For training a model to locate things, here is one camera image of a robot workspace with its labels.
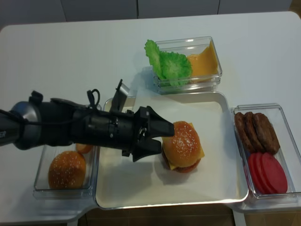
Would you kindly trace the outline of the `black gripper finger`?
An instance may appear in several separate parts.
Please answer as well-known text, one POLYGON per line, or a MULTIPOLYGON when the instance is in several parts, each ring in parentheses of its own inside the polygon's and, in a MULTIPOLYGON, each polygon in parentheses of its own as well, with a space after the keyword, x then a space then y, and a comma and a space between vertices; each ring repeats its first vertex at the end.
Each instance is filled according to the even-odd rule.
POLYGON ((151 107, 148 107, 148 135, 153 137, 174 136, 174 124, 159 116, 151 107))
POLYGON ((132 150, 132 160, 136 162, 141 158, 162 153, 162 144, 154 139, 145 139, 134 145, 132 150))

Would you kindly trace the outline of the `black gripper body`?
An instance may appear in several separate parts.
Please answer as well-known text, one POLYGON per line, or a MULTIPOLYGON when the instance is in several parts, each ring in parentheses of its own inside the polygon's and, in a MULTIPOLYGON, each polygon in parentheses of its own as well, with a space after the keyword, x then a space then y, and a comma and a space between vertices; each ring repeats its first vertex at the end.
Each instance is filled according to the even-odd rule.
POLYGON ((101 112, 91 116, 84 128, 84 143, 120 149, 122 156, 132 155, 134 145, 148 139, 148 110, 145 107, 134 113, 101 112))

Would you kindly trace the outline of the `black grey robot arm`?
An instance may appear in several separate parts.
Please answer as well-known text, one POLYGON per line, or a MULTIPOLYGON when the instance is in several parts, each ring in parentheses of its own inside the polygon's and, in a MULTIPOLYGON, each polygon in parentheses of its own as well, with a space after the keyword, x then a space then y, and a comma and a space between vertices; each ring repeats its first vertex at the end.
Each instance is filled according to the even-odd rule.
POLYGON ((158 137, 174 135, 174 125, 151 107, 122 112, 127 96, 116 91, 108 112, 98 109, 94 92, 87 92, 89 105, 53 98, 43 101, 34 91, 28 101, 0 112, 0 144, 18 149, 85 144, 119 149, 133 161, 160 154, 158 137))

